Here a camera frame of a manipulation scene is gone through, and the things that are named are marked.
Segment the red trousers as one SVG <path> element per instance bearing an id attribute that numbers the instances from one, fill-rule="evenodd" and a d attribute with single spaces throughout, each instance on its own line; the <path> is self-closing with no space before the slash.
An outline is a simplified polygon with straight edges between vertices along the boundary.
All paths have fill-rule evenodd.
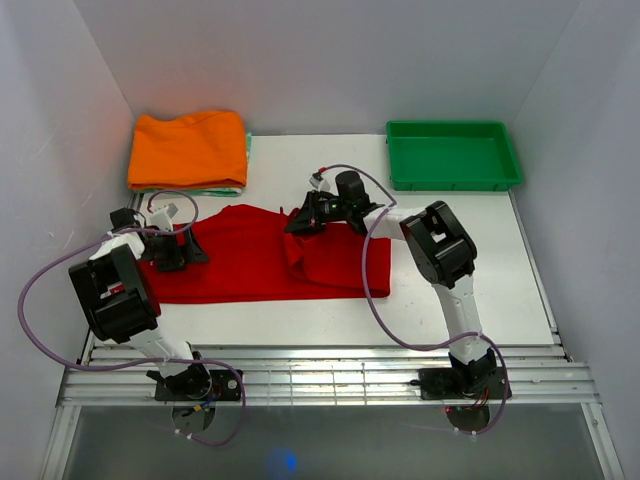
<path id="1" fill-rule="evenodd" d="M 227 206 L 192 230 L 209 256 L 182 272 L 141 263 L 157 299 L 169 304 L 385 298 L 391 293 L 391 242 L 366 242 L 344 223 L 316 235 L 284 232 L 284 211 Z"/>

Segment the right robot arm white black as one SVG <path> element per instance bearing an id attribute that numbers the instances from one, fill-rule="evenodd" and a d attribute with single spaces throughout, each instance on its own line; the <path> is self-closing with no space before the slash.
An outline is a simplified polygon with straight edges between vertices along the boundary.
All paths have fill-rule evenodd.
<path id="1" fill-rule="evenodd" d="M 339 165 L 336 193 L 324 191 L 321 171 L 311 178 L 299 212 L 285 230 L 292 234 L 317 234 L 330 223 L 344 222 L 367 241 L 374 238 L 403 240 L 421 276 L 434 288 L 449 338 L 447 368 L 419 370 L 413 385 L 429 399 L 508 398 L 510 387 L 502 354 L 482 331 L 474 298 L 477 249 L 450 207 L 436 201 L 424 209 L 402 209 L 396 200 L 387 205 L 371 201 L 364 186 L 368 173 Z"/>

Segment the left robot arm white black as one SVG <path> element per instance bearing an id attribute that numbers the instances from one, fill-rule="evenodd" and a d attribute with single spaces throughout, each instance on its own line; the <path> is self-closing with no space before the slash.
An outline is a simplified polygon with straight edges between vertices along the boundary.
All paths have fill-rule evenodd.
<path id="1" fill-rule="evenodd" d="M 170 338 L 160 326 L 159 301 L 139 264 L 150 260 L 158 273 L 173 273 L 209 262 L 191 229 L 182 240 L 173 233 L 176 213 L 173 204 L 152 210 L 146 226 L 154 235 L 118 234 L 88 260 L 70 267 L 69 276 L 98 339 L 135 348 L 155 363 L 152 380 L 173 395 L 200 400 L 210 395 L 212 376 L 188 342 Z"/>

